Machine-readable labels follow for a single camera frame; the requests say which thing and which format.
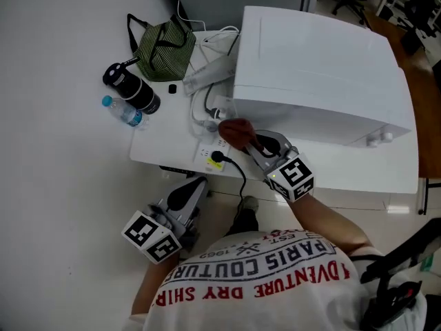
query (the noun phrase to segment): shoe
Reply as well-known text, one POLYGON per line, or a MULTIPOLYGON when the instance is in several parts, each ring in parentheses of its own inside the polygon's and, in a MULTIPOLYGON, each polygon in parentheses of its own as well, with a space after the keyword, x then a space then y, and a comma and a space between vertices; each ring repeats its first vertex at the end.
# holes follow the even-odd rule
POLYGON ((254 214, 259 209, 259 201, 254 196, 246 196, 243 198, 242 203, 239 206, 239 212, 243 210, 251 210, 254 214))

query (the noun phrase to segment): forearm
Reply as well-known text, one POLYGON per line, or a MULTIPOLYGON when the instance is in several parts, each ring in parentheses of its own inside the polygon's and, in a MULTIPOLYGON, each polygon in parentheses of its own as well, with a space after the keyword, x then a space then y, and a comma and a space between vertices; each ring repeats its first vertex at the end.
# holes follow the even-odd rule
POLYGON ((307 194, 296 202, 288 201, 288 204, 304 229, 320 234, 344 253, 372 246, 360 227, 311 195, 307 194))
POLYGON ((166 276, 179 262, 179 254, 173 254, 158 265, 150 265, 144 280, 136 293, 132 306, 132 315, 145 314, 149 311, 153 299, 166 276))

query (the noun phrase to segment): green striped bag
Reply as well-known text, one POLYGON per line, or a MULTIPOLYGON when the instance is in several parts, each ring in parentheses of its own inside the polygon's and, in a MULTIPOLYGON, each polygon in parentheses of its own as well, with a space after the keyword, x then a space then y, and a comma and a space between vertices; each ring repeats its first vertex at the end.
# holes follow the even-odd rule
POLYGON ((187 25, 175 15, 165 23, 151 26, 128 14, 127 29, 133 56, 138 59, 136 64, 148 80, 177 81, 184 78, 196 41, 187 25), (145 28, 139 47, 130 30, 131 20, 145 28))

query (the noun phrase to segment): bag handle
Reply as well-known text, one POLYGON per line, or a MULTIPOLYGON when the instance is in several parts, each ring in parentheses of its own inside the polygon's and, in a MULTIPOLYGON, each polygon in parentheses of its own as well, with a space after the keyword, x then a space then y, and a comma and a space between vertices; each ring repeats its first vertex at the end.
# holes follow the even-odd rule
POLYGON ((150 24, 148 22, 141 21, 140 19, 137 19, 133 14, 127 14, 127 29, 129 31, 130 49, 132 49, 132 52, 135 52, 135 50, 138 49, 138 43, 136 42, 136 39, 132 33, 132 30, 130 29, 130 21, 131 20, 138 22, 145 29, 147 29, 150 26, 150 24))
POLYGON ((157 46, 157 47, 182 48, 185 44, 187 44, 187 33, 186 33, 186 31, 184 31, 184 28, 182 27, 181 23, 179 22, 179 20, 178 20, 178 18, 176 17, 175 14, 172 17, 170 17, 170 21, 173 22, 175 25, 177 25, 179 27, 179 29, 182 32, 184 41, 182 42, 181 45, 173 44, 172 42, 169 42, 169 41, 157 41, 155 46, 157 46))

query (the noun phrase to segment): person's left arm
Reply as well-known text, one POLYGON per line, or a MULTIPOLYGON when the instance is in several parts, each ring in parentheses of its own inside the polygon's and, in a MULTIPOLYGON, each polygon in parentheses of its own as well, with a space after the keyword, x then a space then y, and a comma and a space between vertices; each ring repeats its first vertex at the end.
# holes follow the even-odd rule
POLYGON ((179 262, 179 254, 173 254, 158 265, 151 264, 145 273, 144 280, 136 293, 132 306, 132 315, 147 314, 154 300, 156 292, 179 262))

